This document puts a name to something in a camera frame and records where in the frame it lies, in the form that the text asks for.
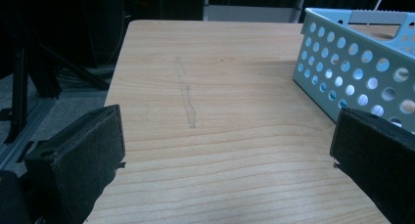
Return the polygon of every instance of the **wood grain surface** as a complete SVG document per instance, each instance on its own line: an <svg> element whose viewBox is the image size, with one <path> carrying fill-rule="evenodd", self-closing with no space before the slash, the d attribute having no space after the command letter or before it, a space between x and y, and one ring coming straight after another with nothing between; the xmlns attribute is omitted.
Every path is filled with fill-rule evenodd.
<svg viewBox="0 0 415 224"><path fill-rule="evenodd" d="M126 166L87 223L388 223L292 80L301 24L137 21L106 105Z"/></svg>

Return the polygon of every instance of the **basket hole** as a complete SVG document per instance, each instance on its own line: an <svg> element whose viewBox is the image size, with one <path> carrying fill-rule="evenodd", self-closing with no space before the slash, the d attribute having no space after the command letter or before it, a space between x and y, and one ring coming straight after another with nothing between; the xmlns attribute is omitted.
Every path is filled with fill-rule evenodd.
<svg viewBox="0 0 415 224"><path fill-rule="evenodd" d="M342 63L342 71L346 72L350 70L350 62L349 61L343 61Z"/></svg>
<svg viewBox="0 0 415 224"><path fill-rule="evenodd" d="M370 78L367 81L367 88L370 90L374 90L378 87L378 79L375 77Z"/></svg>
<svg viewBox="0 0 415 224"><path fill-rule="evenodd" d="M373 58L372 52L370 50L367 50L363 53L361 60L363 63L367 64L372 61L372 58Z"/></svg>
<svg viewBox="0 0 415 224"><path fill-rule="evenodd" d="M391 101L394 99L395 93L394 93L394 89L392 88L386 88L384 89L384 91L382 91L382 98L385 101Z"/></svg>
<svg viewBox="0 0 415 224"><path fill-rule="evenodd" d="M320 91L321 92L326 92L326 90L327 90L327 84L326 83L321 83L320 84Z"/></svg>
<svg viewBox="0 0 415 224"><path fill-rule="evenodd" d="M297 69L299 70L299 72L302 72L302 70L304 69L304 66L302 64L299 64L299 66L297 67Z"/></svg>
<svg viewBox="0 0 415 224"><path fill-rule="evenodd" d="M324 49L321 51L321 57L323 57L323 58L327 58L327 56L329 56L329 49L324 48Z"/></svg>
<svg viewBox="0 0 415 224"><path fill-rule="evenodd" d="M357 51L359 50L359 46L356 43L352 43L349 47L348 47L348 53L350 55L355 55L357 54Z"/></svg>
<svg viewBox="0 0 415 224"><path fill-rule="evenodd" d="M317 71L320 72L320 71L323 70L323 64L321 62L319 62L315 68L317 69Z"/></svg>
<svg viewBox="0 0 415 224"><path fill-rule="evenodd" d="M306 51L303 51L303 52L301 53L301 58L302 58L303 60L305 60L305 59L307 58L307 52L306 52Z"/></svg>
<svg viewBox="0 0 415 224"><path fill-rule="evenodd" d="M345 38L344 38L344 37L341 37L341 38L339 39L339 41L338 41L338 47L339 47L340 49L342 49L343 47L345 47L345 45L346 45L346 40L345 40Z"/></svg>
<svg viewBox="0 0 415 224"><path fill-rule="evenodd" d="M407 80L408 77L409 77L409 71L405 67L398 68L393 74L393 79L396 82L403 82Z"/></svg>
<svg viewBox="0 0 415 224"><path fill-rule="evenodd" d="M314 52L317 52L320 49L320 44L318 42L314 43L314 46L312 47L312 50Z"/></svg>
<svg viewBox="0 0 415 224"><path fill-rule="evenodd" d="M354 86L352 86L352 85L348 85L347 87L346 87L346 94L347 95L353 95L354 94Z"/></svg>
<svg viewBox="0 0 415 224"><path fill-rule="evenodd" d="M359 80L363 77L363 70L360 68L357 68L353 73L353 78L356 80Z"/></svg>
<svg viewBox="0 0 415 224"><path fill-rule="evenodd" d="M317 82L318 82L318 77L317 77L317 75L314 75L311 79L311 83L317 84Z"/></svg>
<svg viewBox="0 0 415 224"><path fill-rule="evenodd" d="M390 123L396 125L397 127L402 127L402 122L400 122L400 119L398 118L391 118Z"/></svg>
<svg viewBox="0 0 415 224"><path fill-rule="evenodd" d="M362 26L361 24L351 25L351 29L355 29L363 34L371 36L377 40L392 40L396 37L399 26L388 26L388 30L376 29L377 24L371 23Z"/></svg>
<svg viewBox="0 0 415 224"><path fill-rule="evenodd" d="M412 100L405 100L400 104L400 110L403 113L414 113L415 103Z"/></svg>
<svg viewBox="0 0 415 224"><path fill-rule="evenodd" d="M329 92L329 99L330 99L330 100L335 100L335 99L336 99L336 91L331 90L331 91Z"/></svg>
<svg viewBox="0 0 415 224"><path fill-rule="evenodd" d="M311 45L311 38L307 37L307 39L305 39L305 46L308 47Z"/></svg>
<svg viewBox="0 0 415 224"><path fill-rule="evenodd" d="M347 108L347 102L344 99L339 101L339 109L341 108Z"/></svg>
<svg viewBox="0 0 415 224"><path fill-rule="evenodd" d="M332 58L330 59L330 62L332 63L332 65L338 64L339 63L339 55L338 54L332 55Z"/></svg>
<svg viewBox="0 0 415 224"><path fill-rule="evenodd" d="M307 70L304 72L304 76L305 76L305 78L309 78L309 77L310 77L310 74L311 74L310 70L309 70L309 69L307 69Z"/></svg>
<svg viewBox="0 0 415 224"><path fill-rule="evenodd" d="M317 25L315 24L315 22L312 22L311 26L310 26L310 31L314 32L316 27L317 27Z"/></svg>
<svg viewBox="0 0 415 224"><path fill-rule="evenodd" d="M386 71L389 68L389 60L385 58L381 58L378 63L376 64L376 69L380 72Z"/></svg>
<svg viewBox="0 0 415 224"><path fill-rule="evenodd" d="M380 105L375 105L375 107L372 108L371 113L377 116L382 116L384 115L384 108Z"/></svg>
<svg viewBox="0 0 415 224"><path fill-rule="evenodd" d="M331 69L327 69L326 70L326 74L325 74L326 78L330 79L333 76L333 71Z"/></svg>
<svg viewBox="0 0 415 224"><path fill-rule="evenodd" d="M308 64L313 66L314 65L314 57L310 56L310 58L308 59Z"/></svg>
<svg viewBox="0 0 415 224"><path fill-rule="evenodd" d="M335 40L335 33L333 31L330 31L329 34L327 35L327 41L328 42L333 42Z"/></svg>
<svg viewBox="0 0 415 224"><path fill-rule="evenodd" d="M324 26L320 27L320 29L318 29L318 36L319 37L324 36L325 32L326 32L326 29L324 28Z"/></svg>
<svg viewBox="0 0 415 224"><path fill-rule="evenodd" d="M337 87L340 87L340 86L342 86L342 85L343 85L343 79L342 79L342 77L341 77L341 76L338 76L338 77L336 78L336 80L335 80L335 85L336 85Z"/></svg>
<svg viewBox="0 0 415 224"><path fill-rule="evenodd" d="M357 104L360 105L360 106L366 106L368 102L369 102L369 98L367 98L367 96L364 95L364 94L360 95L357 98Z"/></svg>

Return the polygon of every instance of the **dark background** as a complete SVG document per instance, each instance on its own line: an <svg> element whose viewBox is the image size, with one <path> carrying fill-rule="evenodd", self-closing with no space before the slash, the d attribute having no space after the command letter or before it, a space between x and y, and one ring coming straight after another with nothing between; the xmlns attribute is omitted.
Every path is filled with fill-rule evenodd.
<svg viewBox="0 0 415 224"><path fill-rule="evenodd" d="M297 0L209 0L210 5L294 8ZM377 0L304 0L303 7L373 9ZM135 20L201 21L204 0L14 0L34 45L82 67L114 64ZM383 0L380 10L414 12L413 0ZM12 73L14 35L0 21L0 78Z"/></svg>

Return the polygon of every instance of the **perforated basket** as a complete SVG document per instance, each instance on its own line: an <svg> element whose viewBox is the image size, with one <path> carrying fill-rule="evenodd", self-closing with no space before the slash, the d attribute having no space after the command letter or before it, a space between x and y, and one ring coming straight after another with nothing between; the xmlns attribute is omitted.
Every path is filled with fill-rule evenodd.
<svg viewBox="0 0 415 224"><path fill-rule="evenodd" d="M350 107L415 134L415 13L305 11L294 81L335 121ZM399 27L392 40L380 40L350 23Z"/></svg>

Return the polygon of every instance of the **pencil mark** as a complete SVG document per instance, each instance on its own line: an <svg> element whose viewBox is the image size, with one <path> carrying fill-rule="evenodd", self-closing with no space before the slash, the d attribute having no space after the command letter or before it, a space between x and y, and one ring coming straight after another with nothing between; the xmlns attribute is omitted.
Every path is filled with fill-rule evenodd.
<svg viewBox="0 0 415 224"><path fill-rule="evenodd" d="M183 105L186 110L187 119L189 121L190 128L196 128L196 111L193 108L192 102L190 101L190 89L189 86L183 80L183 76L185 75L183 62L181 61L180 57L176 57L174 60L174 67L177 72L177 78L180 84L180 90L182 93Z"/></svg>

